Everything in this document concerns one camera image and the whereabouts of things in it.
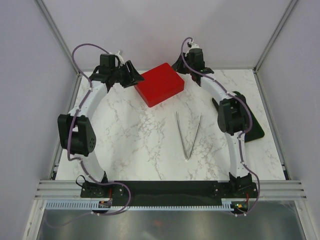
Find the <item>red box lid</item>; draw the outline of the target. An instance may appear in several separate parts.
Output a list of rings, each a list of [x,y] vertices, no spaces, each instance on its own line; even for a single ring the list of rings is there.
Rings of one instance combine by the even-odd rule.
[[[142,74],[143,81],[134,88],[149,108],[177,95],[185,88],[185,81],[167,63]]]

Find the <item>metal tongs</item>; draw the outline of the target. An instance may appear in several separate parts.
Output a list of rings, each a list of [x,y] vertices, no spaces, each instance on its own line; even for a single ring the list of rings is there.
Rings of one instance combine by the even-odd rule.
[[[193,155],[196,141],[200,132],[203,115],[180,114],[175,112],[175,121],[178,131],[178,137],[182,147],[184,159],[189,161]]]

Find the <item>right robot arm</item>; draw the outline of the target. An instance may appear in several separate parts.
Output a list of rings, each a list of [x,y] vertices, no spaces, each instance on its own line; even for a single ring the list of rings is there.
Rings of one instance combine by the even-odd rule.
[[[243,97],[228,91],[214,78],[214,72],[205,67],[202,53],[182,52],[172,68],[180,74],[190,74],[218,103],[217,124],[225,134],[230,158],[228,191],[233,197],[241,197],[253,182],[245,165],[245,135],[253,120]]]

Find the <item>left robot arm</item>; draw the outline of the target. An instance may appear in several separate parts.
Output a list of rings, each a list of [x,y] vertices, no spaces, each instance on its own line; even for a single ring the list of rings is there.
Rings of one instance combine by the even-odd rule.
[[[61,147],[66,150],[67,160],[78,162],[84,179],[93,183],[92,192],[98,197],[105,197],[109,193],[110,183],[95,153],[97,137],[91,119],[114,84],[128,88],[144,78],[130,60],[119,65],[103,64],[101,61],[90,76],[85,74],[84,77],[89,86],[83,99],[67,114],[60,114],[57,118],[59,140]]]

